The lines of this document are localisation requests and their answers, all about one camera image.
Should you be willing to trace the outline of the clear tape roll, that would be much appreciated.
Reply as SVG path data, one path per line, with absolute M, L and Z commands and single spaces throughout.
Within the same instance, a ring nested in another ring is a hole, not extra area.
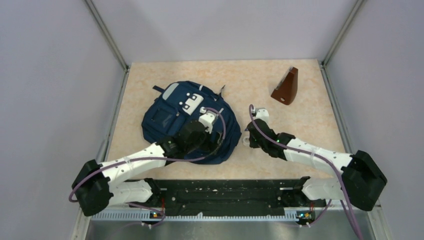
M 242 138 L 241 142 L 244 146 L 249 147 L 250 146 L 250 136 L 249 135 L 244 136 Z

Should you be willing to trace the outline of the navy blue student backpack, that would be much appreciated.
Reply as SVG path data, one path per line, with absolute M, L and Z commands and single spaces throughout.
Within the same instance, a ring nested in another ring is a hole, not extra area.
M 145 112 L 141 122 L 143 137 L 149 143 L 174 137 L 191 121 L 197 121 L 205 112 L 201 108 L 212 109 L 213 124 L 206 127 L 208 132 L 200 146 L 190 153 L 180 153 L 178 159 L 193 159 L 199 165 L 218 165 L 229 159 L 240 138 L 241 127 L 236 115 L 221 93 L 192 81 L 177 81 L 163 89 L 153 104 Z

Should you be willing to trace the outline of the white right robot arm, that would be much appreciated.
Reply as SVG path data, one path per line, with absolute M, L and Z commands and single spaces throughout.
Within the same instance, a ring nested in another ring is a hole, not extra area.
M 247 125 L 251 148 L 261 149 L 272 158 L 279 158 L 312 167 L 329 174 L 329 178 L 308 178 L 293 192 L 299 206 L 312 200 L 344 200 L 352 206 L 371 211 L 385 186 L 386 176 L 365 151 L 342 153 L 309 144 L 292 134 L 275 133 L 261 119 Z

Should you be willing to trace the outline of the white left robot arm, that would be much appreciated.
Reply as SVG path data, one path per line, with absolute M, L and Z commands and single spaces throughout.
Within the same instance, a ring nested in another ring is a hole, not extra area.
M 86 217 L 119 204 L 154 207 L 160 202 L 160 190 L 153 180 L 132 181 L 133 177 L 171 163 L 221 164 L 230 153 L 227 138 L 226 127 L 214 133 L 211 125 L 191 120 L 176 133 L 130 155 L 106 162 L 88 160 L 73 180 L 68 200 L 77 203 Z

